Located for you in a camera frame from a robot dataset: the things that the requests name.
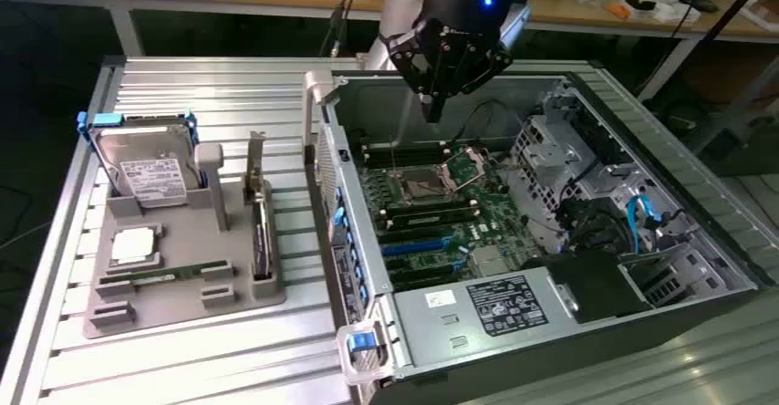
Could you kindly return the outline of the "graphics card with metal bracket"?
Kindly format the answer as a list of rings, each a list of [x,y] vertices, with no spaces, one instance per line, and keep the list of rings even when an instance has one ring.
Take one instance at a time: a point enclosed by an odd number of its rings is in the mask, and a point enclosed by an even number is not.
[[[253,262],[253,275],[257,280],[266,280],[273,277],[271,259],[271,234],[270,234],[270,212],[269,212],[269,192],[263,177],[263,149],[265,133],[250,132],[247,143],[247,168],[245,175],[245,202],[253,207],[254,220],[254,245],[255,259]]]

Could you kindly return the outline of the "metal socket cover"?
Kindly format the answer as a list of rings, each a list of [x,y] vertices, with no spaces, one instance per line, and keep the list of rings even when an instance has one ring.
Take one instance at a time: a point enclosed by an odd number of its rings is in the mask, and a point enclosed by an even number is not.
[[[487,173],[486,160],[479,150],[465,146],[439,166],[438,175],[445,186],[458,191]]]

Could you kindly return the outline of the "silver metal disk bay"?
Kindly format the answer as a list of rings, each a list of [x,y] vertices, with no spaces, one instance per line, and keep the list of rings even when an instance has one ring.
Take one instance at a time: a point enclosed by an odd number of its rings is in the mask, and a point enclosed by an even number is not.
[[[551,192],[554,198],[576,178],[578,181],[569,186],[565,196],[574,192],[578,185],[586,192],[598,190],[593,182],[606,166],[564,118],[530,116],[511,151],[521,171],[527,170],[522,178],[530,185],[539,186],[543,192]]]

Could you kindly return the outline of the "CPU socket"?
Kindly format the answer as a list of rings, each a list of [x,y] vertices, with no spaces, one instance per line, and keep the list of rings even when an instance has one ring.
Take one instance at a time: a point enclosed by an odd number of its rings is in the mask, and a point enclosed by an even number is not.
[[[414,168],[397,175],[402,197],[407,203],[438,199],[447,194],[435,168]]]

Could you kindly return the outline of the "white orange device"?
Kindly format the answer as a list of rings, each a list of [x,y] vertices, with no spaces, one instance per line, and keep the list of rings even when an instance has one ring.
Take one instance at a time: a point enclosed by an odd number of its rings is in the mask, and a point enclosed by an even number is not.
[[[696,23],[702,13],[682,0],[620,0],[606,10],[624,20],[654,20],[662,24]]]

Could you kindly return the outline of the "black installed RAM stick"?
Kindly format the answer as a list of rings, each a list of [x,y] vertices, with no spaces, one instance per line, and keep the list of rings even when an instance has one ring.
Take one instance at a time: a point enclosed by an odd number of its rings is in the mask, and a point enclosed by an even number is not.
[[[471,222],[479,216],[477,201],[455,201],[383,209],[377,223],[385,231],[402,231]]]

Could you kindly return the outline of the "green motherboard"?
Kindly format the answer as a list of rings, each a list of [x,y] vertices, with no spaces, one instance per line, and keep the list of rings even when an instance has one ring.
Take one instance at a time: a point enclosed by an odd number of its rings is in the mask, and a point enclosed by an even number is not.
[[[481,151],[486,160],[486,175],[458,191],[446,187],[445,197],[406,202],[397,175],[414,168],[435,168],[439,173],[439,165],[465,146],[473,146]],[[501,163],[483,145],[470,142],[461,145],[441,144],[437,148],[365,147],[362,155],[363,162],[357,170],[381,250],[385,245],[455,236],[445,251],[395,257],[385,257],[382,254],[397,291],[411,291],[481,278],[471,262],[471,253],[478,247],[497,245],[501,248],[511,267],[510,272],[521,270],[526,262],[542,254],[542,246],[529,228],[529,217],[510,196]],[[383,209],[471,200],[481,205],[481,216],[471,222],[402,231],[385,231],[378,226],[377,220]]]

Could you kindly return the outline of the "black slanted pole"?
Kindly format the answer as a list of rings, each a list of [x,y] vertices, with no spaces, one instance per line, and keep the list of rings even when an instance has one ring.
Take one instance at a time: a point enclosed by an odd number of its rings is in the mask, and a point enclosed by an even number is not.
[[[713,26],[702,35],[681,40],[674,47],[668,49],[661,62],[653,69],[653,72],[650,73],[646,80],[636,89],[638,99],[641,101],[650,100],[657,96],[662,87],[674,76],[676,72],[682,68],[682,65],[685,64],[689,56],[696,51],[697,47],[702,47],[717,40],[732,20],[737,17],[740,11],[746,7],[749,1],[750,0],[736,0],[736,2],[732,3],[729,8],[724,11]],[[672,39],[677,38],[682,25],[684,23],[678,22],[670,36]]]

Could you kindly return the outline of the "silver chipset heat sink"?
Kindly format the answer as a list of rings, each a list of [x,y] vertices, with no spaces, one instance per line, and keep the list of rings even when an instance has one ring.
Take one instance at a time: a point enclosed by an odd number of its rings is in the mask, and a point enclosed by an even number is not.
[[[511,271],[507,258],[497,245],[486,245],[475,248],[471,256],[471,262],[478,276],[502,275]]]

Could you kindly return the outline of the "hard disk in blue carrier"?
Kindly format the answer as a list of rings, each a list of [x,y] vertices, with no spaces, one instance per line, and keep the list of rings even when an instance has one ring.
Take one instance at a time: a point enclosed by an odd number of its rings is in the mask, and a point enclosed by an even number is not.
[[[78,113],[77,130],[102,162],[115,195],[145,209],[185,205],[203,187],[191,111],[157,115]]]

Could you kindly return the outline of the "grey parts rack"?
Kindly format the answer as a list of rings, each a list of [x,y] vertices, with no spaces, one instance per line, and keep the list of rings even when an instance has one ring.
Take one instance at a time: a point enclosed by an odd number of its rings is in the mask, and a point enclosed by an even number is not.
[[[210,186],[193,192],[189,204],[133,211],[121,198],[106,201],[83,335],[89,339],[129,333],[286,301],[281,250],[277,238],[271,183],[269,194],[273,277],[257,280],[253,207],[245,202],[241,182],[223,183],[215,175]],[[157,233],[155,253],[145,262],[113,266],[115,234],[150,227]],[[227,260],[231,265],[207,268],[202,277],[135,286],[130,281],[102,285],[106,275]]]

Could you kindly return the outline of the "grey power supply unit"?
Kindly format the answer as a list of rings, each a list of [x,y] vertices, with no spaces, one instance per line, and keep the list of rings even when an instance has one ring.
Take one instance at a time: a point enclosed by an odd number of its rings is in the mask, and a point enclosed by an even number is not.
[[[525,348],[578,329],[546,268],[407,291],[395,301],[418,368]]]

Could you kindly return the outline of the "green RAM stick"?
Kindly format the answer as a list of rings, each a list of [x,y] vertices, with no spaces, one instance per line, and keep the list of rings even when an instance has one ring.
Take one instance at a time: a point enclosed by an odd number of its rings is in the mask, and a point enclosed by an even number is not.
[[[190,280],[202,277],[202,272],[205,269],[221,267],[225,265],[231,265],[231,262],[222,260],[195,265],[161,268],[142,272],[129,272],[119,275],[106,275],[99,278],[98,282],[102,285],[107,285],[130,281],[133,285],[142,286],[157,283],[167,283],[177,280]]]

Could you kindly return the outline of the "silver CPU chip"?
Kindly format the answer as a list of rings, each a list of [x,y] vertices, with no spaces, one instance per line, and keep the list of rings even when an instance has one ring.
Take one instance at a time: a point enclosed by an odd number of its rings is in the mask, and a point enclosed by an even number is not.
[[[113,266],[145,262],[155,253],[157,233],[150,227],[123,229],[117,232],[113,249]]]

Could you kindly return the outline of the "open black PC case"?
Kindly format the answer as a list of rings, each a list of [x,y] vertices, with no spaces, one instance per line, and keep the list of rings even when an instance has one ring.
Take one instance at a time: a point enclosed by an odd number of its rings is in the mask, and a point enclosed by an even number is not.
[[[437,405],[473,400],[653,348],[779,287],[779,235],[738,202],[685,144],[600,69],[510,71],[446,105],[427,123],[399,74],[313,75],[319,116],[306,164],[327,267],[337,349],[357,401]],[[605,170],[554,198],[522,177],[513,148],[527,118],[574,126]],[[483,145],[501,163],[510,196],[543,252],[578,329],[525,348],[415,367],[395,290],[358,176],[362,150]]]

